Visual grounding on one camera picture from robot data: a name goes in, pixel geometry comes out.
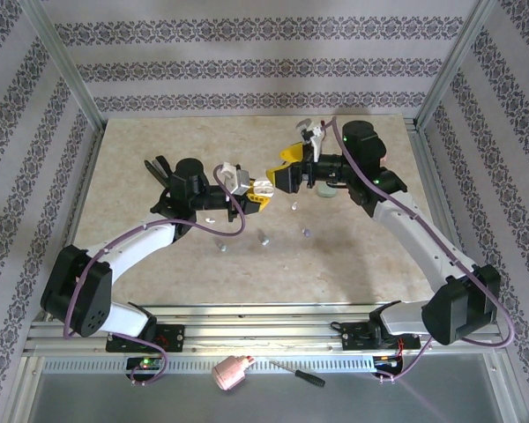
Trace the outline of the black stapler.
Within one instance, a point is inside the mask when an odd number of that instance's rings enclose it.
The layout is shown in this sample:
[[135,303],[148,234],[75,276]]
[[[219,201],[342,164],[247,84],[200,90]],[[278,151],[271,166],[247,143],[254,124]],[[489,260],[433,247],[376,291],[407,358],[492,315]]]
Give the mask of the black stapler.
[[162,185],[165,189],[170,187],[173,171],[171,170],[171,167],[164,156],[159,155],[153,160],[144,160],[144,165],[160,185]]

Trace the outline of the pink plastic bottle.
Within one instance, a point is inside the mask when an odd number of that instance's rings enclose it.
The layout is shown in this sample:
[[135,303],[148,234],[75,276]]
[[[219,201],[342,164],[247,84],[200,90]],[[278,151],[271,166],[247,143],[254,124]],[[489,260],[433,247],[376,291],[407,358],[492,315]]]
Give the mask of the pink plastic bottle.
[[212,377],[219,388],[231,390],[245,378],[245,372],[256,363],[251,356],[229,356],[212,368]]

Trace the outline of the small green-lit controller board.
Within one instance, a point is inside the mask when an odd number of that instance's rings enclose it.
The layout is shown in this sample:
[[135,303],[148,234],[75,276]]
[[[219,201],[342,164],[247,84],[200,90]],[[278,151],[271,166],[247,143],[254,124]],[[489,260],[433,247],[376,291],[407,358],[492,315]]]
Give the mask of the small green-lit controller board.
[[131,371],[144,370],[144,371],[158,371],[163,366],[164,361],[162,358],[155,357],[130,357],[126,362],[126,369]]

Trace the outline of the grey metal sheet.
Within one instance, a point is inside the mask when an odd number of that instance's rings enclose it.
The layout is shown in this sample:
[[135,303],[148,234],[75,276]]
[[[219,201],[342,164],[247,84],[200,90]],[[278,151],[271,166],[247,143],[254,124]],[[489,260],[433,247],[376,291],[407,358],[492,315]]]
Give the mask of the grey metal sheet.
[[248,375],[220,390],[210,375],[168,375],[146,388],[121,376],[45,375],[29,423],[503,423],[488,383],[456,376],[381,385],[360,374]]

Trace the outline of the aluminium table side rail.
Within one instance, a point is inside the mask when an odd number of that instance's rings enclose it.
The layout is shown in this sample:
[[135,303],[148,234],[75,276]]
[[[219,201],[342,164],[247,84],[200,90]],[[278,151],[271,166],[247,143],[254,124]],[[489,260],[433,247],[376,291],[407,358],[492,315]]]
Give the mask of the aluminium table side rail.
[[445,191],[427,139],[424,133],[417,129],[413,119],[405,118],[404,124],[433,223],[456,248],[461,249],[461,240],[458,237],[458,231],[454,225],[451,210],[446,201]]
[[76,285],[77,273],[82,268],[79,262],[82,262],[86,256],[86,252],[82,248],[75,247],[73,242],[76,239],[104,135],[105,132],[100,131],[94,136],[89,146],[65,228],[63,246],[57,254],[41,296],[41,309],[52,315],[57,315],[58,311],[67,309],[71,292]]

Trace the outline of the aluminium frame post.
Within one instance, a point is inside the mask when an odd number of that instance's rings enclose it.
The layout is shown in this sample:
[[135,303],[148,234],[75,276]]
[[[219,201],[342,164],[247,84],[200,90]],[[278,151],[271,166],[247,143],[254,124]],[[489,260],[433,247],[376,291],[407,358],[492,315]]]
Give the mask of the aluminium frame post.
[[55,25],[41,4],[41,0],[18,1],[88,122],[95,131],[103,133],[107,120],[98,109]]
[[420,111],[414,118],[414,127],[417,132],[421,132],[427,127],[449,84],[457,74],[476,36],[480,33],[496,4],[497,0],[476,1],[462,25],[450,53],[446,56],[443,66],[437,72],[436,80],[428,90]]

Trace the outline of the long aluminium base rail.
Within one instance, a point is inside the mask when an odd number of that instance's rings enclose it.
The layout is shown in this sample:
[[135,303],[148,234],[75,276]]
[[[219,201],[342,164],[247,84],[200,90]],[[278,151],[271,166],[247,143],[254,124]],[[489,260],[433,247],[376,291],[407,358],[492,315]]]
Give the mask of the long aluminium base rail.
[[[177,307],[145,307],[158,323],[183,325],[183,355],[328,355],[361,354],[344,352],[340,334],[331,322],[359,323],[380,304],[234,304]],[[507,323],[496,320],[468,338],[485,343],[498,342],[507,335]],[[63,338],[63,324],[46,318],[30,326],[22,356],[93,356],[105,351],[108,334]]]

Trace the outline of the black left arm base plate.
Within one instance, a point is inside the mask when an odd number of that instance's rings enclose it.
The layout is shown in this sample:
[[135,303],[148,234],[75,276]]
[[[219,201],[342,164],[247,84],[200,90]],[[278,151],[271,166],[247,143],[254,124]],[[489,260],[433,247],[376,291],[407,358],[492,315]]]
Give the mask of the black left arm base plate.
[[[166,353],[181,353],[183,351],[184,326],[178,324],[156,324],[146,330],[145,334],[140,335],[150,344],[157,345]],[[121,336],[111,335],[105,349],[108,353],[156,353],[158,350],[154,347],[140,343],[137,340],[129,340]]]

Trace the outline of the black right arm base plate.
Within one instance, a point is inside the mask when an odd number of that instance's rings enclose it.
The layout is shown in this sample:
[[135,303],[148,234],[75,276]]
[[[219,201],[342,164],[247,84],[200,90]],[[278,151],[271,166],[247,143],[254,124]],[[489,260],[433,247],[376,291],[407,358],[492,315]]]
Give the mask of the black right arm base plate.
[[342,323],[339,332],[344,351],[419,350],[421,341],[412,334],[391,335],[377,323]]

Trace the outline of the black handled screwdriver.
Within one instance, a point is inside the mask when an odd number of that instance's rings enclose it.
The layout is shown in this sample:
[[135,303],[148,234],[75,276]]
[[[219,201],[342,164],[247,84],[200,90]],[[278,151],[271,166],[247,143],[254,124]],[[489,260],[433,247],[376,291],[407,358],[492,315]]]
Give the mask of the black handled screwdriver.
[[290,367],[288,367],[288,366],[286,366],[284,364],[281,364],[280,362],[275,361],[275,360],[271,360],[270,363],[272,365],[274,365],[275,367],[281,368],[283,370],[286,370],[286,371],[292,373],[295,377],[297,377],[299,379],[302,379],[305,382],[308,382],[308,383],[310,383],[310,384],[312,384],[314,386],[317,386],[319,388],[323,388],[325,386],[325,380],[320,378],[317,375],[313,375],[313,374],[310,374],[310,373],[303,372],[300,369],[290,368]]

